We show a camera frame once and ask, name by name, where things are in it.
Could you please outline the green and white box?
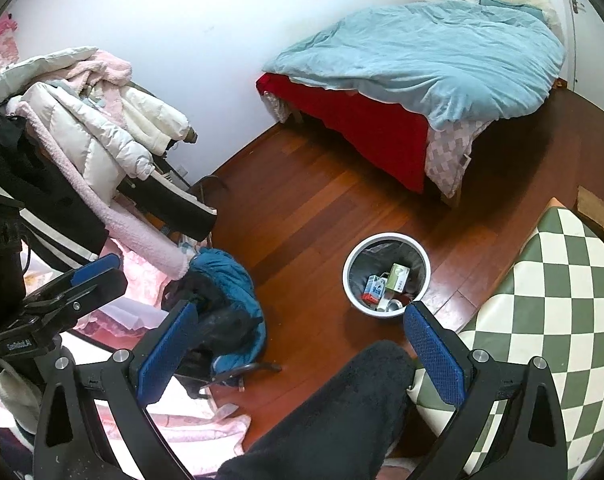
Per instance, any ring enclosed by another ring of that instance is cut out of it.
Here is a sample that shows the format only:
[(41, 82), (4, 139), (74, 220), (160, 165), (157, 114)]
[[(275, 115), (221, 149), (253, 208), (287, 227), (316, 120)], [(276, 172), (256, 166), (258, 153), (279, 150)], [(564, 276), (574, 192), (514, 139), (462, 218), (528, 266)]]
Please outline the green and white box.
[(408, 266), (393, 263), (387, 277), (386, 289), (390, 290), (391, 292), (398, 292), (399, 294), (402, 294), (402, 292), (405, 290), (409, 274), (410, 269)]

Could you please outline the small red blue box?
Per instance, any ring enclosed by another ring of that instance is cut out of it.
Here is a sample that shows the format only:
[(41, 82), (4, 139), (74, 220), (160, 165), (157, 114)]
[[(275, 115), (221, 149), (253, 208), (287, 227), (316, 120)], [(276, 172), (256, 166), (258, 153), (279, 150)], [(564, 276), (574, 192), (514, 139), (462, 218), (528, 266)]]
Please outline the small red blue box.
[(369, 275), (360, 299), (370, 306), (378, 306), (384, 296), (386, 285), (387, 278), (385, 276), (377, 274)]

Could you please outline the white round trash bin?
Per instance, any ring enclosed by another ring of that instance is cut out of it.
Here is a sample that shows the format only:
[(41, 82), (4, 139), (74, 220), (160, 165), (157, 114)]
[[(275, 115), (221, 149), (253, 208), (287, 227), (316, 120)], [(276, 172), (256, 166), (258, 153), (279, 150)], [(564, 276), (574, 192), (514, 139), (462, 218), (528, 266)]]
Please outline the white round trash bin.
[[(378, 306), (370, 306), (360, 299), (369, 275), (388, 277), (393, 263), (408, 266), (409, 278), (404, 292), (384, 291)], [(342, 286), (345, 296), (354, 308), (373, 318), (398, 318), (413, 300), (421, 300), (431, 280), (431, 263), (413, 237), (402, 233), (384, 232), (372, 235), (358, 243), (345, 259)]]

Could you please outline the black striped garment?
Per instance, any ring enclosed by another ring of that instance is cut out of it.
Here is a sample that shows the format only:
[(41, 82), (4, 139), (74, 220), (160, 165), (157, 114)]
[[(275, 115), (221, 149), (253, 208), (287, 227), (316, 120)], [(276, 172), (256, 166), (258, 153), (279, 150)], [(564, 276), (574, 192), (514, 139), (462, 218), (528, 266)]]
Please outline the black striped garment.
[(18, 200), (31, 215), (32, 229), (61, 238), (64, 247), (97, 255), (108, 238), (136, 252), (169, 278), (182, 278), (189, 256), (131, 209), (109, 207), (89, 188), (89, 200), (76, 192), (59, 168), (42, 155), (21, 117), (0, 112), (0, 191)]

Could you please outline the blue jacket on chair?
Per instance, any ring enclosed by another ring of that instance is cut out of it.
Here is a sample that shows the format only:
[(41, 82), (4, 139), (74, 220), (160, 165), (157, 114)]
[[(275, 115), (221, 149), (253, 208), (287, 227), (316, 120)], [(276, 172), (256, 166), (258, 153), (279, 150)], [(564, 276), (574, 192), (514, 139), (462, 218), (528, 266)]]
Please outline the blue jacket on chair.
[(189, 270), (162, 292), (165, 311), (194, 300), (198, 310), (195, 348), (187, 362), (203, 358), (213, 374), (255, 362), (266, 341), (266, 324), (248, 271), (228, 252), (205, 247), (190, 262)]

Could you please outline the green cream checkered tablecloth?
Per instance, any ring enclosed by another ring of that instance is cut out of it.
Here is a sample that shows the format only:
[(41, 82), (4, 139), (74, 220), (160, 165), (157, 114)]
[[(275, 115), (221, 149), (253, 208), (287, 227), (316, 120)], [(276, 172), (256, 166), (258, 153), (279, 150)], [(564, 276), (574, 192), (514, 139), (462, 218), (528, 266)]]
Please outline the green cream checkered tablecloth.
[[(549, 207), (472, 321), (453, 332), (500, 386), (456, 479), (585, 479), (604, 463), (604, 242)], [(420, 362), (410, 398), (436, 434), (456, 408)]]

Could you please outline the black fuzzy trouser leg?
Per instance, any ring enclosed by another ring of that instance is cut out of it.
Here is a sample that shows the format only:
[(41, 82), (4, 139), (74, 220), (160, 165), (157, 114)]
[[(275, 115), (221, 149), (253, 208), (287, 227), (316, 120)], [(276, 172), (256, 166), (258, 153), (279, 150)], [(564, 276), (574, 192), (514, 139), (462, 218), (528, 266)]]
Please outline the black fuzzy trouser leg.
[(373, 479), (400, 435), (415, 367), (392, 341), (377, 341), (252, 447), (219, 479)]

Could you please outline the white puffer jacket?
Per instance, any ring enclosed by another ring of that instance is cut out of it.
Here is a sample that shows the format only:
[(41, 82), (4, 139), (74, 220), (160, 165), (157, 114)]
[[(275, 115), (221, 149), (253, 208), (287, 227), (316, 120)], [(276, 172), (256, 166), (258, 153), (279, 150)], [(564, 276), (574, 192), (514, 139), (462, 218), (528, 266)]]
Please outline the white puffer jacket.
[(7, 103), (7, 112), (29, 118), (44, 129), (72, 162), (86, 184), (106, 204), (126, 177), (153, 178), (168, 190), (178, 187), (162, 176), (153, 156), (163, 155), (172, 141), (185, 141), (192, 133), (184, 114), (132, 86), (118, 90), (124, 124), (67, 89), (44, 82), (32, 84), (22, 96)]

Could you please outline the brown cardboard box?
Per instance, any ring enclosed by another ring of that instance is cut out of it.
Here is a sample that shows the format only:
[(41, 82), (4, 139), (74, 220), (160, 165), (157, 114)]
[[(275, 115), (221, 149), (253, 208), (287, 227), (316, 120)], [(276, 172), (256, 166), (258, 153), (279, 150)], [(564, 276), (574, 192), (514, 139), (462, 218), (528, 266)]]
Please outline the brown cardboard box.
[(602, 198), (579, 185), (576, 193), (575, 211), (595, 233), (604, 236), (604, 200)]

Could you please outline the pink grey checkered blanket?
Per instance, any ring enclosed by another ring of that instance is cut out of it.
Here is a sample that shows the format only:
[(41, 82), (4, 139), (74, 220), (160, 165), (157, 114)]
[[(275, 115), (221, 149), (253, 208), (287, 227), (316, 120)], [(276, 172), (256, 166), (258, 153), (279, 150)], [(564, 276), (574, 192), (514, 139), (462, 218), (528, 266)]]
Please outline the pink grey checkered blanket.
[(443, 130), (428, 129), (426, 176), (446, 198), (453, 198), (462, 187), (462, 179), (471, 160), (473, 141), (492, 122), (450, 122)]

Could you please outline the red bed sheet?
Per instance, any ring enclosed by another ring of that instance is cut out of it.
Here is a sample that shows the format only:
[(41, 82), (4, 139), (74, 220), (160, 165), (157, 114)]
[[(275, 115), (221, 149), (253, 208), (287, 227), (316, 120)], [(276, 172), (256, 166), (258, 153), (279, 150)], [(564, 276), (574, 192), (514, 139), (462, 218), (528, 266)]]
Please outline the red bed sheet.
[(426, 180), (429, 124), (400, 104), (381, 103), (355, 91), (326, 90), (295, 84), (284, 75), (266, 73), (255, 83), (294, 110), (337, 131), (374, 166), (409, 191), (421, 193)]

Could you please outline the light blue duvet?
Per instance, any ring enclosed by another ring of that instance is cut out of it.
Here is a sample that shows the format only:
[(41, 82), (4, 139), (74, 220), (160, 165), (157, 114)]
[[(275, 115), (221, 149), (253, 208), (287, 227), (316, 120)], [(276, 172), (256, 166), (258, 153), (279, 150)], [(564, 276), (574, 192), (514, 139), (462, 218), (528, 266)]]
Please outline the light blue duvet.
[(443, 130), (535, 112), (562, 64), (564, 45), (538, 18), (447, 0), (356, 11), (285, 48), (263, 70), (400, 104)]

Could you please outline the white door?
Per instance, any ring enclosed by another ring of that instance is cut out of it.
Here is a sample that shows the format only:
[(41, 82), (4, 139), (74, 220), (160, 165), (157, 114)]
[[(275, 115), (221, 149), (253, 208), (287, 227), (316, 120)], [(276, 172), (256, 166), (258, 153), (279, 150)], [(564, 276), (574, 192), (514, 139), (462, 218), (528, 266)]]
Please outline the white door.
[(564, 0), (570, 88), (604, 112), (604, 20), (590, 0)]

